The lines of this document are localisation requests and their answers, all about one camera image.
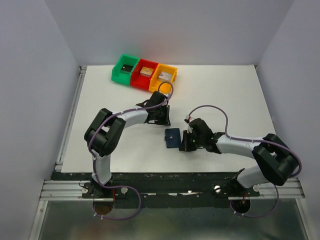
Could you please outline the navy blue card holder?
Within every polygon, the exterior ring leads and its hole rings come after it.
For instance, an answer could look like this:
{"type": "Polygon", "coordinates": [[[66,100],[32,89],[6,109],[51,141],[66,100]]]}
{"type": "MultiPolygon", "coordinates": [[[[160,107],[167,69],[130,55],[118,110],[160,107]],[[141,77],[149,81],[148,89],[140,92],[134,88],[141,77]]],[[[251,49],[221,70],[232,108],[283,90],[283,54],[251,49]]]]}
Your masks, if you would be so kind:
{"type": "Polygon", "coordinates": [[[181,145],[181,133],[179,128],[167,128],[164,132],[166,148],[179,148],[181,145]]]}

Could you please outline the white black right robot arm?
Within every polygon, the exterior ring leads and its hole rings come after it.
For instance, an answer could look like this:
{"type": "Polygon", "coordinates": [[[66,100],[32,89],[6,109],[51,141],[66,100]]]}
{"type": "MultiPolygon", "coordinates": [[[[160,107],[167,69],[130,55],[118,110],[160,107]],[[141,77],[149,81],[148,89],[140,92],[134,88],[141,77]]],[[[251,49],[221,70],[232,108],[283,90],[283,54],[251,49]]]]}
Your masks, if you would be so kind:
{"type": "Polygon", "coordinates": [[[230,179],[225,190],[233,196],[239,196],[259,184],[283,186],[294,172],[301,169],[298,157],[273,133],[245,140],[228,137],[225,132],[212,132],[201,118],[187,118],[185,122],[188,128],[183,131],[180,151],[205,149],[209,153],[233,154],[256,161],[256,166],[242,168],[230,179]]]}

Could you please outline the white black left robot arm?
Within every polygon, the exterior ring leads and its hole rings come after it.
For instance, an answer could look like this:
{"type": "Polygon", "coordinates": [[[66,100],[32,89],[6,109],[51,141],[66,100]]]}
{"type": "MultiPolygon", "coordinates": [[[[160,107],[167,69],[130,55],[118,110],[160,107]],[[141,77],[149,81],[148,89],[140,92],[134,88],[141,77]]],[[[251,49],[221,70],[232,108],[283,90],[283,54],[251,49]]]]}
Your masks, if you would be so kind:
{"type": "Polygon", "coordinates": [[[139,192],[131,186],[110,185],[112,180],[111,155],[118,146],[124,129],[139,124],[170,126],[169,100],[172,94],[155,91],[151,97],[133,108],[112,112],[102,108],[95,116],[84,134],[84,140],[92,156],[92,174],[88,194],[94,196],[95,190],[102,196],[115,189],[126,188],[136,194],[139,192]]]}

